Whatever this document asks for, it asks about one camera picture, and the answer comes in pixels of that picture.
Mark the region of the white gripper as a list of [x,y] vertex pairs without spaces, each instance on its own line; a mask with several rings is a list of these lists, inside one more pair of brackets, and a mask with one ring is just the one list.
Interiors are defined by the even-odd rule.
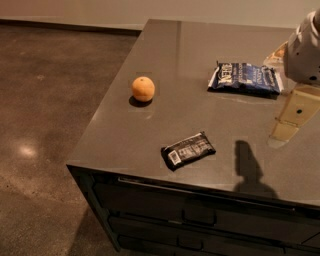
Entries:
[[309,13],[288,42],[267,56],[263,64],[276,68],[283,60],[285,75],[304,84],[297,84],[288,95],[269,143],[288,143],[320,110],[320,87],[311,86],[320,85],[320,9]]

